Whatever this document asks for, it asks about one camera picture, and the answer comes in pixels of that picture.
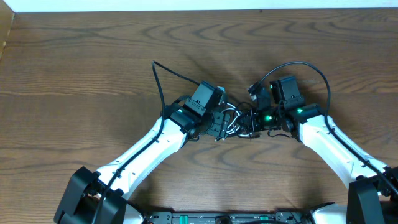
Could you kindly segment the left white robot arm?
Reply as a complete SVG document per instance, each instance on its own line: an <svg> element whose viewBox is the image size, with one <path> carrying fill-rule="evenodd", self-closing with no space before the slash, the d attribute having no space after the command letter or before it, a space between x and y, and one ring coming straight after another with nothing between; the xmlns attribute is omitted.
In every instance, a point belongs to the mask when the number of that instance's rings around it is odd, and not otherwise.
<svg viewBox="0 0 398 224"><path fill-rule="evenodd" d="M192 96L181 96L162 110L152 129L124 154L92 172L71 177L53 218L55 223L143 223L128 203L138 185L189 140L209 134L225 139L230 116L223 114L226 92L203 81Z"/></svg>

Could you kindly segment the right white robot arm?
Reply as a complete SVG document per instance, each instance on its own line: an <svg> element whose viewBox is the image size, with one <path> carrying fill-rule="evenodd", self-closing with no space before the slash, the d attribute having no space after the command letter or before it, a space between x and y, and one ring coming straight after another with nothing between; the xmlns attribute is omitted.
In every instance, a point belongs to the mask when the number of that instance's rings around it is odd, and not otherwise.
<svg viewBox="0 0 398 224"><path fill-rule="evenodd" d="M279 131L316 152L348 189L348 203L319 205L298 223L397 223L397 168L362 150L318 104L306 104L295 77L256 82L248 88L256 106L238 119L250 133Z"/></svg>

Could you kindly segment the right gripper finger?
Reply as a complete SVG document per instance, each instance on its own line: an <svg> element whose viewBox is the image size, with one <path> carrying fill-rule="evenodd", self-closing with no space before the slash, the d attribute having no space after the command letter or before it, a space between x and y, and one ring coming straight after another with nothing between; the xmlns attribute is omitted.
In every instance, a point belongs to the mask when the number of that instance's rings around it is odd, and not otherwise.
<svg viewBox="0 0 398 224"><path fill-rule="evenodd" d="M251 122L251 121L252 121L252 109L247 110L238 118L238 122Z"/></svg>
<svg viewBox="0 0 398 224"><path fill-rule="evenodd" d="M239 127L241 128L242 133L252 133L252 124L251 122L237 122Z"/></svg>

